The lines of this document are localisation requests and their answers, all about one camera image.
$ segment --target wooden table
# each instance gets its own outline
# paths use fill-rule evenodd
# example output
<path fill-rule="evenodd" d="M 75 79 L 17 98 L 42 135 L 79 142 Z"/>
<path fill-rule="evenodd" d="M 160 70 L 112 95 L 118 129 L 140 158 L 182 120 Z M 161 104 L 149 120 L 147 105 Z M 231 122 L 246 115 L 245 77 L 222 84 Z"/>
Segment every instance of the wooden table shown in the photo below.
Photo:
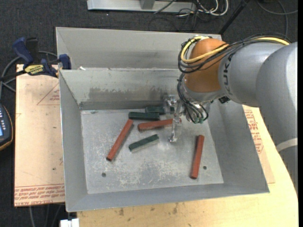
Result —
<path fill-rule="evenodd" d="M 77 212 L 81 227 L 296 227 L 293 183 L 258 113 L 252 109 L 271 171 L 270 193 Z"/>

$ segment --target red stick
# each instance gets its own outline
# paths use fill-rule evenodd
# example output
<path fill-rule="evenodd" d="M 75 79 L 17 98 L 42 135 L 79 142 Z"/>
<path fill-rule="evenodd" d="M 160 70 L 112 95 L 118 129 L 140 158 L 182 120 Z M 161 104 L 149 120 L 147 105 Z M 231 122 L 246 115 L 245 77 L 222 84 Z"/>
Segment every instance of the red stick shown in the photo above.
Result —
<path fill-rule="evenodd" d="M 199 135 L 196 139 L 196 147 L 194 153 L 193 164 L 191 168 L 190 178 L 197 179 L 199 175 L 199 168 L 202 156 L 202 149 L 204 144 L 204 136 Z"/>
<path fill-rule="evenodd" d="M 106 157 L 106 160 L 108 161 L 112 161 L 112 159 L 115 157 L 115 154 L 117 153 L 117 151 L 119 150 L 123 140 L 125 139 L 125 137 L 127 136 L 127 133 L 129 132 L 129 130 L 131 129 L 133 125 L 133 120 L 129 119 L 127 120 L 124 128 L 122 129 L 121 133 L 119 134 L 118 138 L 116 139 L 114 145 L 112 146 L 109 154 Z"/>
<path fill-rule="evenodd" d="M 139 131 L 146 131 L 146 130 L 153 130 L 158 128 L 163 128 L 167 125 L 172 124 L 173 119 L 166 119 L 166 120 L 158 120 L 153 122 L 146 122 L 138 124 Z"/>

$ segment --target blue clamp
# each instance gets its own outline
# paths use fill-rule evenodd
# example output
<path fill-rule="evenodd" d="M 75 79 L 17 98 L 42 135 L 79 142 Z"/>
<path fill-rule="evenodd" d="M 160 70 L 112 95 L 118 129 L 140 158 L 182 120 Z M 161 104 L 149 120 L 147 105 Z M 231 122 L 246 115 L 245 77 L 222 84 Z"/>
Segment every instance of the blue clamp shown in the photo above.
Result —
<path fill-rule="evenodd" d="M 51 77 L 58 77 L 58 70 L 53 68 L 51 65 L 48 65 L 46 59 L 42 59 L 40 64 L 33 64 L 34 58 L 26 48 L 24 37 L 19 38 L 13 43 L 13 50 L 19 57 L 25 60 L 26 63 L 23 65 L 23 70 L 29 75 L 46 75 Z M 60 55 L 59 61 L 62 65 L 61 69 L 71 69 L 71 61 L 67 54 Z"/>

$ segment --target green wooden block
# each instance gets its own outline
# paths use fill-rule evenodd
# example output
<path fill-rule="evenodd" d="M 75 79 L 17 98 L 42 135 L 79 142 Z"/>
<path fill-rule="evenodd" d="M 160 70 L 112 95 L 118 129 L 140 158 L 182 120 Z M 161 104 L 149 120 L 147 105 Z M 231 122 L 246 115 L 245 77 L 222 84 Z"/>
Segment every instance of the green wooden block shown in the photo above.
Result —
<path fill-rule="evenodd" d="M 175 107 L 170 107 L 170 113 L 174 114 L 175 113 Z"/>
<path fill-rule="evenodd" d="M 163 107 L 146 107 L 145 108 L 146 113 L 159 113 L 159 114 L 165 114 Z"/>
<path fill-rule="evenodd" d="M 136 149 L 142 148 L 143 146 L 148 146 L 157 143 L 158 141 L 159 141 L 159 136 L 157 134 L 154 134 L 152 136 L 149 136 L 147 138 L 144 138 L 142 140 L 130 144 L 128 148 L 130 151 L 134 151 Z"/>
<path fill-rule="evenodd" d="M 137 120 L 160 120 L 159 113 L 140 113 L 140 112 L 129 112 L 129 119 Z"/>

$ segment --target gray metal bin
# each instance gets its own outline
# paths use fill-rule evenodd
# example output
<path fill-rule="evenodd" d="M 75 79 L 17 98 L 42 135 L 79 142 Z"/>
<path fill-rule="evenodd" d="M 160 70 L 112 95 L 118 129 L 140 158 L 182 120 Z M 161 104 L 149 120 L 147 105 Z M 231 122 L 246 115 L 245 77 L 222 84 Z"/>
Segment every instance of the gray metal bin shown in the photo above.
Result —
<path fill-rule="evenodd" d="M 243 108 L 233 102 L 215 101 L 203 124 L 184 118 L 175 143 L 168 141 L 170 128 L 139 132 L 142 121 L 134 121 L 114 161 L 106 161 L 128 112 L 178 95 L 178 52 L 195 34 L 60 27 L 56 32 L 58 54 L 72 61 L 72 70 L 59 76 L 67 211 L 268 192 Z M 130 152 L 130 143 L 155 133 L 157 144 Z M 205 143 L 193 180 L 198 134 Z"/>

